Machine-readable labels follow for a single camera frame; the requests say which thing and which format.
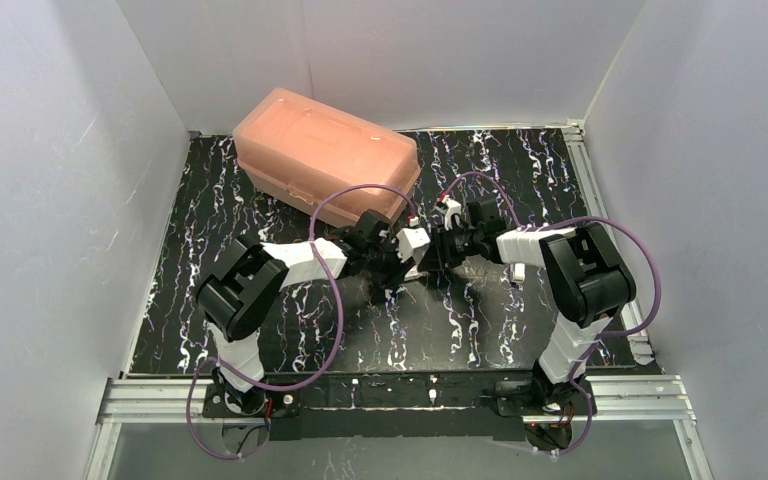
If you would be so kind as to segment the white mini stapler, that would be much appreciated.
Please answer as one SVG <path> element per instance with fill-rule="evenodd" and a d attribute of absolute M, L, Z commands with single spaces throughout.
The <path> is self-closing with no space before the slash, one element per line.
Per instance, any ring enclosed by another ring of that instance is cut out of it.
<path fill-rule="evenodd" d="M 524 263 L 512 263 L 509 265 L 509 281 L 514 285 L 525 282 L 526 266 Z"/>

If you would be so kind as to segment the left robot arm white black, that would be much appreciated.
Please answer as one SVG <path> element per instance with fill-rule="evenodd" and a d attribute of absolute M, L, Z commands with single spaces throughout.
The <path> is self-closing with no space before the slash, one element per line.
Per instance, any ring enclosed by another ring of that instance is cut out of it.
<path fill-rule="evenodd" d="M 264 243 L 247 235 L 233 239 L 199 281 L 195 295 L 216 344 L 215 383 L 241 397 L 264 378 L 258 331 L 283 289 L 361 273 L 382 289 L 395 289 L 430 243 L 416 219 L 392 232 L 388 221 L 372 210 L 355 225 L 313 241 Z"/>

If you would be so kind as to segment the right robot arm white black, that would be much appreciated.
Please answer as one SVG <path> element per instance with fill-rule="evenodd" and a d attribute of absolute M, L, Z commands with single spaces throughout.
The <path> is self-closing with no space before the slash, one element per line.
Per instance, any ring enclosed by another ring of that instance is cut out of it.
<path fill-rule="evenodd" d="M 443 222 L 430 231 L 419 271 L 451 270 L 472 256 L 499 265 L 534 266 L 544 270 L 558 309 L 531 380 L 500 386 L 497 395 L 522 394 L 541 405 L 574 395 L 601 334 L 636 296 L 636 283 L 604 226 L 585 222 L 572 228 L 516 228 L 490 197 L 460 205 L 444 196 L 437 207 Z"/>

